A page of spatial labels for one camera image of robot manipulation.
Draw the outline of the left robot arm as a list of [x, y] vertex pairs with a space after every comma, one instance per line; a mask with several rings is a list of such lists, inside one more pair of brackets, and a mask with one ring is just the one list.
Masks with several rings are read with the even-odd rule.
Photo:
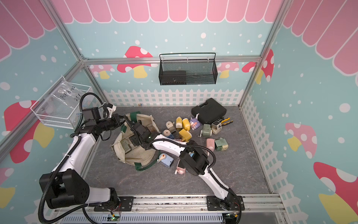
[[115, 106], [100, 101], [103, 115], [99, 108], [83, 108], [83, 101], [87, 96], [98, 98], [93, 92], [85, 93], [79, 100], [80, 121], [71, 135], [73, 143], [61, 162], [52, 172], [43, 174], [39, 180], [42, 197], [39, 202], [38, 219], [42, 224], [52, 224], [65, 216], [82, 210], [90, 223], [86, 207], [103, 207], [114, 211], [121, 206], [121, 200], [114, 188], [94, 188], [81, 177], [85, 162], [93, 146], [102, 140], [102, 133], [121, 127], [125, 118], [112, 114]]

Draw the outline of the purple pencil sharpener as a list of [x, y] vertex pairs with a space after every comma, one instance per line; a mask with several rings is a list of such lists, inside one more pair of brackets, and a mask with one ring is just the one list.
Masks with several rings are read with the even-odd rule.
[[198, 128], [201, 126], [201, 123], [200, 123], [199, 120], [198, 120], [198, 116], [199, 116], [199, 113], [196, 114], [195, 117], [192, 117], [192, 118], [189, 120], [191, 130], [196, 130], [196, 129], [198, 129]]

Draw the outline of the light blue square sharpener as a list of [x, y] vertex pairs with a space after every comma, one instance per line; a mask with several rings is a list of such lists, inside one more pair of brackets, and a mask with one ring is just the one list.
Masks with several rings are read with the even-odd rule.
[[157, 163], [161, 163], [167, 168], [170, 168], [174, 162], [174, 159], [169, 156], [168, 154], [162, 153], [159, 155], [159, 158], [157, 159]]

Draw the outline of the cream pencil sharpener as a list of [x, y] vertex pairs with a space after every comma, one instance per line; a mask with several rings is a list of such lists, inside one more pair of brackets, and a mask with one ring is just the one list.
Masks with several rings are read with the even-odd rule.
[[222, 123], [215, 121], [211, 124], [212, 133], [217, 135], [222, 130]]
[[166, 123], [166, 127], [167, 127], [167, 130], [170, 131], [170, 133], [176, 132], [176, 127], [172, 122], [168, 121]]

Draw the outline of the pink boxy pencil sharpener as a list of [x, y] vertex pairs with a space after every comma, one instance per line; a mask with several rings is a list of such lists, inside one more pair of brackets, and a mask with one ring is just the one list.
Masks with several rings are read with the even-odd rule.
[[206, 139], [206, 148], [213, 152], [215, 150], [215, 140], [211, 138]]

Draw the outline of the pink translucent pencil sharpener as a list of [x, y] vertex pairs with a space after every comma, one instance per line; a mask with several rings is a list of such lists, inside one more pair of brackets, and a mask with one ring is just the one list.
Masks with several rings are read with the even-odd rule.
[[185, 173], [186, 173], [186, 169], [184, 168], [182, 163], [179, 162], [176, 167], [175, 174], [184, 175]]

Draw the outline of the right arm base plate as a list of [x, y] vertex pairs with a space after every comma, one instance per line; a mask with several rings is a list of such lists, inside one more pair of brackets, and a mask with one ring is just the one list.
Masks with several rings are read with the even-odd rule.
[[216, 196], [207, 196], [208, 211], [244, 211], [245, 206], [242, 196], [233, 196], [229, 194], [225, 199], [219, 199]]

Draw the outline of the beige canvas tote bag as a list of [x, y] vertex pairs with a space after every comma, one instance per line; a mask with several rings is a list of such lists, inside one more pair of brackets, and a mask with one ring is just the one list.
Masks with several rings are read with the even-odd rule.
[[120, 127], [120, 133], [114, 143], [111, 145], [111, 149], [121, 162], [134, 166], [137, 171], [144, 171], [151, 168], [157, 162], [159, 153], [157, 153], [155, 149], [145, 149], [141, 146], [134, 146], [131, 143], [132, 150], [125, 154], [120, 142], [123, 139], [130, 141], [130, 137], [133, 136], [133, 132], [131, 130], [132, 122], [141, 123], [151, 131], [156, 129], [158, 133], [159, 128], [155, 124], [154, 118], [150, 115], [141, 114], [140, 112], [133, 112], [127, 114], [126, 116], [130, 121], [130, 124], [125, 122]]

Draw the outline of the blue pencil sharpener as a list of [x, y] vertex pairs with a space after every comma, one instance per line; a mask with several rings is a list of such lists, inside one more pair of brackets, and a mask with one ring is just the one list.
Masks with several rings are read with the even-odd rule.
[[168, 129], [164, 130], [162, 134], [169, 139], [174, 139], [174, 135]]

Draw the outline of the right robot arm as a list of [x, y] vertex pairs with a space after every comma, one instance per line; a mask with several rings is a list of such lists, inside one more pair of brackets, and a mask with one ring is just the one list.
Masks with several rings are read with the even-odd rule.
[[141, 123], [129, 120], [126, 115], [123, 116], [123, 119], [134, 133], [135, 143], [145, 150], [160, 150], [179, 157], [190, 174], [200, 177], [210, 187], [218, 207], [227, 211], [241, 212], [245, 210], [241, 198], [213, 171], [216, 157], [210, 149], [198, 145], [194, 141], [179, 142], [169, 139], [159, 132], [151, 132]]

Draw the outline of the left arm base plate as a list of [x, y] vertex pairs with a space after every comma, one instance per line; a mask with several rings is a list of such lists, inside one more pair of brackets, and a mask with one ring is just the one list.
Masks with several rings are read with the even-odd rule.
[[94, 207], [95, 212], [131, 211], [134, 197], [120, 196]]

